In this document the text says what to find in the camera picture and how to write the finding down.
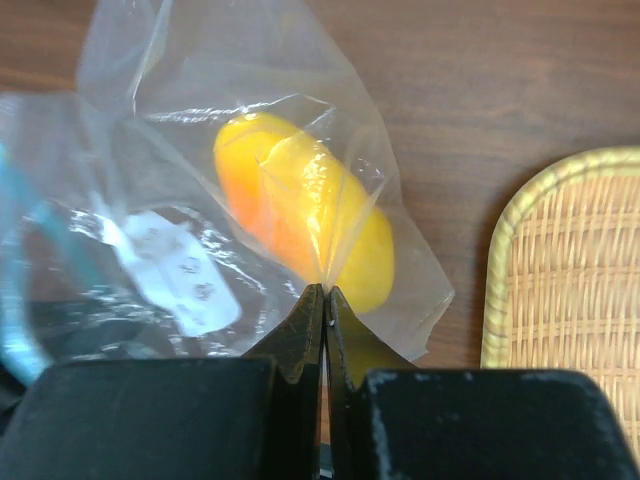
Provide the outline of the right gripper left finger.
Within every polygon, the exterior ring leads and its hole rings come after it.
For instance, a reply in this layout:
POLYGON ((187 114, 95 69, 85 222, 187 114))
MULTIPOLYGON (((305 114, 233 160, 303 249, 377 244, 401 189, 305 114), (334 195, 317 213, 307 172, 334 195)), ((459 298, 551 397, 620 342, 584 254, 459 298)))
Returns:
POLYGON ((245 355, 79 361, 27 389, 5 479, 316 479, 324 292, 245 355))

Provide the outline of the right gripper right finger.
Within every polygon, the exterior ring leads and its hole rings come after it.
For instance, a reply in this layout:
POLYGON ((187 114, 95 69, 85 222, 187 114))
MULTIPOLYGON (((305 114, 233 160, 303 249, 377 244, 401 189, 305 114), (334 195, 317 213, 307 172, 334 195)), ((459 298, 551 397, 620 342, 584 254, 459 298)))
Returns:
POLYGON ((635 479, 604 393, 573 370, 421 369, 325 299, 337 479, 635 479))

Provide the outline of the orange fake fruit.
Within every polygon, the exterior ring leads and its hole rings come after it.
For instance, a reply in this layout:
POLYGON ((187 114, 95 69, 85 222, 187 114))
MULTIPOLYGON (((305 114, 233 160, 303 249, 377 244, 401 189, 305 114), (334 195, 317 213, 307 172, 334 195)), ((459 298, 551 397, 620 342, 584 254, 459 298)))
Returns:
POLYGON ((275 115, 230 120, 213 162, 230 214, 308 284, 338 287, 368 313, 390 296, 390 221, 360 180, 321 141, 275 115))

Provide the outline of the clear zip top bag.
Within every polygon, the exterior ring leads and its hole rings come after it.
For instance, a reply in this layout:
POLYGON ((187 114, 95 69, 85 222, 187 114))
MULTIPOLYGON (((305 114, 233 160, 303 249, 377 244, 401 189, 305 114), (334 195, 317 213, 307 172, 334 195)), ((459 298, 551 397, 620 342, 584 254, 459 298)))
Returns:
POLYGON ((235 357, 310 284, 227 207, 213 147, 266 112, 318 139, 390 221, 395 275, 357 313, 404 358, 454 291, 406 211, 387 130, 302 1, 101 1, 72 91, 1 96, 1 361, 235 357))

